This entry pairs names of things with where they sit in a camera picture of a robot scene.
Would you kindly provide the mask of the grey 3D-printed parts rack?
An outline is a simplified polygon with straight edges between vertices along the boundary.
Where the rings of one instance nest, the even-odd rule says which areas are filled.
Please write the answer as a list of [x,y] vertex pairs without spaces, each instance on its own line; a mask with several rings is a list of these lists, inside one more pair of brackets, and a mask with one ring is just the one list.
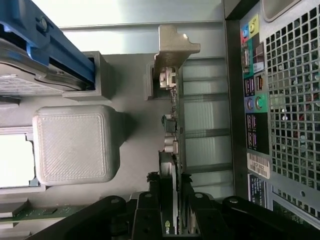
[[149,173],[159,175],[162,117],[171,100],[154,98],[156,53],[84,55],[94,61],[93,90],[0,96],[0,135],[33,141],[39,182],[0,188],[0,219],[28,207],[90,206],[108,196],[128,202],[149,190]]

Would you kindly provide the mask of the green RAM stick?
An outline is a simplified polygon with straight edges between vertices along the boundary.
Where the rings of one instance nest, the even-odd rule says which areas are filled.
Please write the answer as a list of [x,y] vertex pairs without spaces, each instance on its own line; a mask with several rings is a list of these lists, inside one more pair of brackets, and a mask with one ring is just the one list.
[[74,213],[88,207],[88,205],[62,205],[52,207],[27,207],[21,210],[13,217],[0,218],[0,224],[4,223],[20,223],[25,221],[63,219],[73,215]]

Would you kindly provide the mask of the silver CPU chip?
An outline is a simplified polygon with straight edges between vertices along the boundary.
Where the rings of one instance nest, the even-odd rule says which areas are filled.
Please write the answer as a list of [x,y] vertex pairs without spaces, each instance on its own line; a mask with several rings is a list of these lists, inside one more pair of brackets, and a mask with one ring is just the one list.
[[26,134],[0,135],[0,189],[39,185],[33,141]]

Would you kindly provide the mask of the black and silver PC case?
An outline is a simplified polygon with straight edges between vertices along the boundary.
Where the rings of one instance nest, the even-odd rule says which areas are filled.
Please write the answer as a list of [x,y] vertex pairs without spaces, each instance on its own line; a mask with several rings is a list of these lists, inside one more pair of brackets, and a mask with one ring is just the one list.
[[320,230],[320,0],[224,0],[234,192]]

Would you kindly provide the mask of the hard disk in blue caddy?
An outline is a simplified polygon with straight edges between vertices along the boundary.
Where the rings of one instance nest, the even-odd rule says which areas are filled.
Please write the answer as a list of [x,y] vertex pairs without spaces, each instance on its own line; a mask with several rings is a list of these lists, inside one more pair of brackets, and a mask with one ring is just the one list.
[[0,0],[0,96],[95,89],[95,63],[32,0]]

